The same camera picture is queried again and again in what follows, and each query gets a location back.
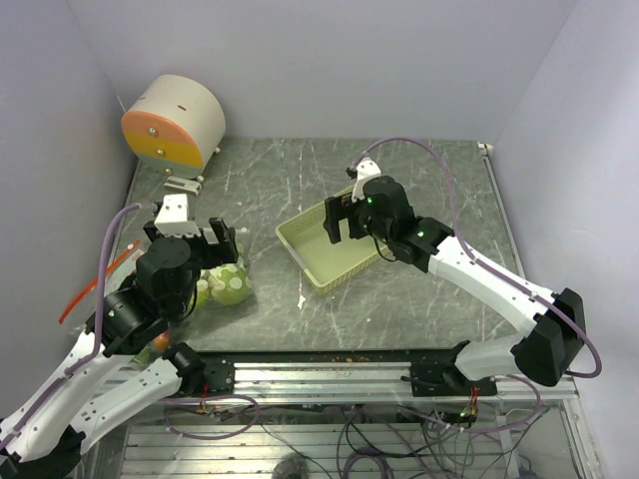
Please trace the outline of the red meat slab orange rind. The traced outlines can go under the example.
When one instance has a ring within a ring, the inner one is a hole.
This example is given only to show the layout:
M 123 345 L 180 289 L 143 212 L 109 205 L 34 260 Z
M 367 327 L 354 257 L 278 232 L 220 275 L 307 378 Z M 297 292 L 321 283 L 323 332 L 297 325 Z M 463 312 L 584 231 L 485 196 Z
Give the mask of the red meat slab orange rind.
M 165 331 L 153 339 L 153 341 L 151 342 L 151 347 L 158 353 L 163 353 L 168 349 L 170 344 L 171 334 L 169 331 Z

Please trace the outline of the clear bag white dots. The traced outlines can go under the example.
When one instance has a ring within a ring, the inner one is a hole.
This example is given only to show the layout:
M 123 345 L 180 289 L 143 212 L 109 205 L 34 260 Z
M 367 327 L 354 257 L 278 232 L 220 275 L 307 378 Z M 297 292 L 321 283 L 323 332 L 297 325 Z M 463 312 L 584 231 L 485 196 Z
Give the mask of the clear bag white dots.
M 196 284 L 195 308 L 209 303 L 224 307 L 235 306 L 252 294 L 253 286 L 244 262 L 244 245 L 237 239 L 238 260 L 220 266 L 202 269 Z

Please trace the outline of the pale green perforated basket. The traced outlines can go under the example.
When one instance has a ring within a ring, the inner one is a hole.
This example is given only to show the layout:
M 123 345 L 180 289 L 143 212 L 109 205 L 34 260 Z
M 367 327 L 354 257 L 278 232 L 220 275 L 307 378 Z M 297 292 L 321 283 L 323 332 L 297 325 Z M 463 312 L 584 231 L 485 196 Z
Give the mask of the pale green perforated basket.
M 350 239 L 339 223 L 341 242 L 332 244 L 323 228 L 323 202 L 276 227 L 276 235 L 318 294 L 327 294 L 380 260 L 373 239 Z

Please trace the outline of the clear bag orange zipper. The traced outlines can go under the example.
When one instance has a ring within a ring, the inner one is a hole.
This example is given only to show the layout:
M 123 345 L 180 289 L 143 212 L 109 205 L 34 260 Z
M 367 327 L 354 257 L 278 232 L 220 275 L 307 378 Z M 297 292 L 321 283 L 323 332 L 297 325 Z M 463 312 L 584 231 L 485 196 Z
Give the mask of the clear bag orange zipper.
M 75 374 L 101 354 L 135 356 L 167 329 L 167 311 L 150 290 L 150 274 L 161 262 L 153 251 L 138 249 L 114 270 L 107 290 L 94 293 L 98 305 L 81 335 L 89 341 L 89 351 L 75 354 L 65 375 Z

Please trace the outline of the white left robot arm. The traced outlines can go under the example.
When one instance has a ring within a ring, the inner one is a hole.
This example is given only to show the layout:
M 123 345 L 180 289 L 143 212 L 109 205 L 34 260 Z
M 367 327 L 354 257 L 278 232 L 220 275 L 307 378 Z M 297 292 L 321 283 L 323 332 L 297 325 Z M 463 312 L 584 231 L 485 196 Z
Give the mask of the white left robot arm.
M 138 377 L 109 394 L 97 389 L 172 323 L 186 319 L 204 268 L 239 258 L 236 233 L 219 218 L 205 228 L 181 222 L 171 232 L 145 225 L 151 244 L 111 293 L 100 291 L 95 314 L 40 389 L 1 422 L 1 452 L 17 469 L 48 456 L 88 450 L 112 428 L 151 403 L 203 386 L 205 363 L 190 346 L 169 348 Z

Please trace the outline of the small green cabbage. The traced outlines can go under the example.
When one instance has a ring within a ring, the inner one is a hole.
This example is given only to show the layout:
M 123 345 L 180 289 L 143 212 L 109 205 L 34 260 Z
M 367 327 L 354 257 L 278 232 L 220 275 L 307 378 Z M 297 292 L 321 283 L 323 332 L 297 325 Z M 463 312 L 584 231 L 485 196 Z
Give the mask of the small green cabbage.
M 242 264 L 229 263 L 212 268 L 208 283 L 212 299 L 222 306 L 240 304 L 252 292 L 249 274 Z

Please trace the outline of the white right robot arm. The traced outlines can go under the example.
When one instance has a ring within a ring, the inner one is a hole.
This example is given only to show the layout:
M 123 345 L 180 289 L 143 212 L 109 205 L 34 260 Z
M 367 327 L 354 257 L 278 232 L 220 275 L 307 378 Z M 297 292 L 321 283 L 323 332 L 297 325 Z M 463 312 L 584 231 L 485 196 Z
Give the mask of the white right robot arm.
M 445 279 L 505 318 L 514 334 L 493 340 L 465 340 L 446 350 L 438 379 L 449 393 L 464 393 L 495 375 L 521 374 L 547 387 L 556 385 L 585 341 L 581 296 L 570 288 L 556 293 L 526 282 L 478 251 L 464 246 L 452 228 L 414 213 L 403 186 L 389 176 L 366 181 L 350 194 L 325 199 L 323 228 L 331 243 L 341 240 L 346 221 L 353 240 L 385 244 L 393 259 Z

